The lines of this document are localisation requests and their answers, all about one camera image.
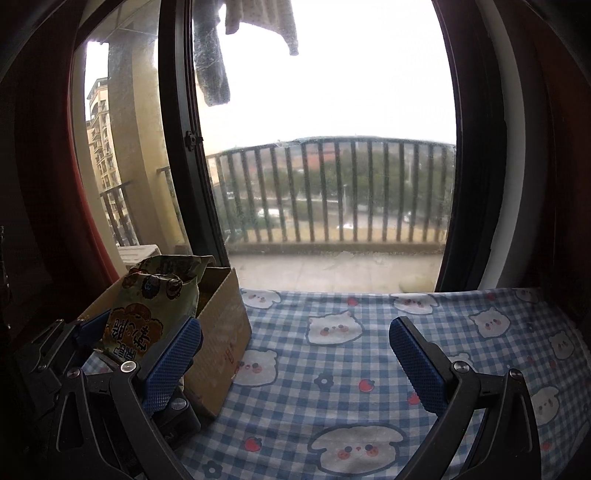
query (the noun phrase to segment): tiled floor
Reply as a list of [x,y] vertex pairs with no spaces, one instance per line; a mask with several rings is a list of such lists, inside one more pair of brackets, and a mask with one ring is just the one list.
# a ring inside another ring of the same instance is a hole
[[397,293],[409,277],[437,280],[438,255],[230,255],[245,288],[343,293]]

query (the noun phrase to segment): snack bag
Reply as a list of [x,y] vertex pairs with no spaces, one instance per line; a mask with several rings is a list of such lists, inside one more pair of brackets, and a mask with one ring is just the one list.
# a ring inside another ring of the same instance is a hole
[[213,257],[157,255],[124,277],[103,333],[103,351],[123,363],[139,360],[177,322],[195,316],[197,284]]

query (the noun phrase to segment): red strawberry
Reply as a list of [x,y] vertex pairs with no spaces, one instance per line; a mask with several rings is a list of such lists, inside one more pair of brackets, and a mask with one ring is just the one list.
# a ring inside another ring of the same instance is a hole
[[244,449],[248,452],[258,452],[262,447],[261,439],[250,437],[244,442]]
[[362,380],[359,382],[359,389],[362,392],[371,392],[374,389],[375,382],[373,380]]
[[411,405],[418,405],[421,403],[421,399],[418,397],[416,392],[413,392],[413,394],[408,398],[408,403]]

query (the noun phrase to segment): red curtain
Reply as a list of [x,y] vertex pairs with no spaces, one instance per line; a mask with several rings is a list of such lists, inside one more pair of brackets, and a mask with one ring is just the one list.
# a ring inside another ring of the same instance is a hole
[[69,297],[89,303],[119,275],[86,203],[73,144],[71,71],[84,6],[66,2],[17,58],[15,149],[21,191],[44,265]]

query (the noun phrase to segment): white sky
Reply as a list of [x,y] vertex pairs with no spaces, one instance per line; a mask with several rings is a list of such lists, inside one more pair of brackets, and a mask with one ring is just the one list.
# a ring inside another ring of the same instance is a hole
[[[226,35],[222,8],[231,100],[199,102],[207,154],[321,135],[456,142],[452,80],[431,0],[292,3],[296,57],[259,27],[241,24]],[[107,55],[107,45],[89,44],[86,94],[107,76]]]

